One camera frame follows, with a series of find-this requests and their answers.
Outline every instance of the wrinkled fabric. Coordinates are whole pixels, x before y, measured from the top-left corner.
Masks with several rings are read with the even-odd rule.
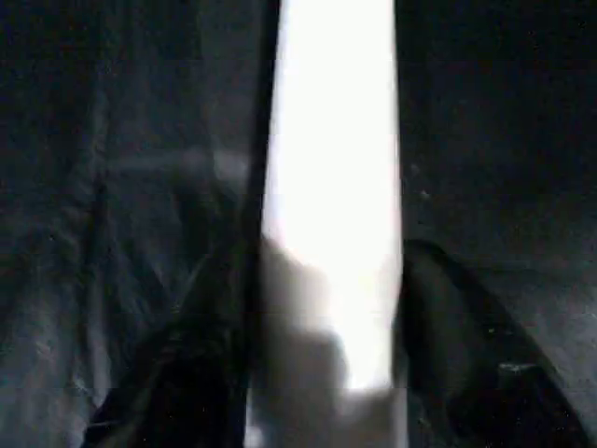
[[[398,4],[404,236],[504,304],[597,440],[594,10]]]
[[[220,341],[210,362],[233,370],[209,396],[230,443],[245,389],[252,5],[2,9],[0,446],[80,446],[139,346],[177,323],[199,327],[185,342]]]

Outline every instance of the dark object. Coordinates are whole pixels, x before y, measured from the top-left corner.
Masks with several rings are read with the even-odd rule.
[[[456,446],[589,447],[557,372],[478,281],[409,242],[402,290],[411,387]]]

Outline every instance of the dark fabric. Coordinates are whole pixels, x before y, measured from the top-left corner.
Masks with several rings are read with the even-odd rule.
[[[0,9],[0,446],[238,444],[258,9]]]
[[[398,4],[405,236],[502,301],[597,438],[594,8]]]

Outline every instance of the black cloth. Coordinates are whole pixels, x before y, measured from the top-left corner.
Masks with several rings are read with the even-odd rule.
[[[0,9],[0,446],[238,446],[259,9]]]
[[[595,19],[587,2],[401,0],[397,15],[405,237],[504,304],[594,439]]]

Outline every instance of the black object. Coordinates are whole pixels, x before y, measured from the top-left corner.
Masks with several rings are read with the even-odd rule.
[[[405,245],[401,300],[410,386],[448,443],[590,446],[541,350],[501,303],[437,246]]]

